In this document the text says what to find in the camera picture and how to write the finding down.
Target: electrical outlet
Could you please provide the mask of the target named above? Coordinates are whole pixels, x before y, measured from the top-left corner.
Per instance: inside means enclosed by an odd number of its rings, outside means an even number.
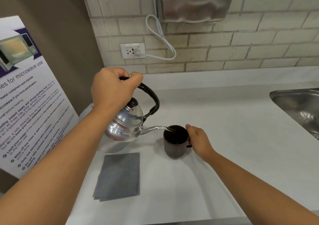
[[[145,54],[145,43],[120,44],[122,59],[144,59],[145,56],[136,56],[135,51],[139,50]]]

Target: white brick wall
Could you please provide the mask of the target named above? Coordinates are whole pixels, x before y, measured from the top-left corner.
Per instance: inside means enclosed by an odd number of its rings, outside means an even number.
[[[233,0],[219,23],[162,24],[177,57],[123,60],[119,44],[172,54],[145,25],[153,0],[84,0],[106,66],[165,73],[319,65],[319,0]],[[156,30],[155,22],[150,26]]]

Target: stainless steel dispenser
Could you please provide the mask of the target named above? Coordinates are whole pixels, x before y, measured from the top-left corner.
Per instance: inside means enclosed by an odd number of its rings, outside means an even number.
[[[228,13],[232,0],[155,0],[161,22],[218,22]]]

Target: gray cloth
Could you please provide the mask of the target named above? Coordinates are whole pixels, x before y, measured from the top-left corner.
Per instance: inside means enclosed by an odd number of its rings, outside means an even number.
[[[105,155],[93,197],[100,201],[139,195],[139,153]]]

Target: stainless steel sink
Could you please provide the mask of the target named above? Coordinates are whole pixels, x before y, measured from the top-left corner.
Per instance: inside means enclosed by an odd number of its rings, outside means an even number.
[[[319,140],[319,88],[274,91],[270,98]]]

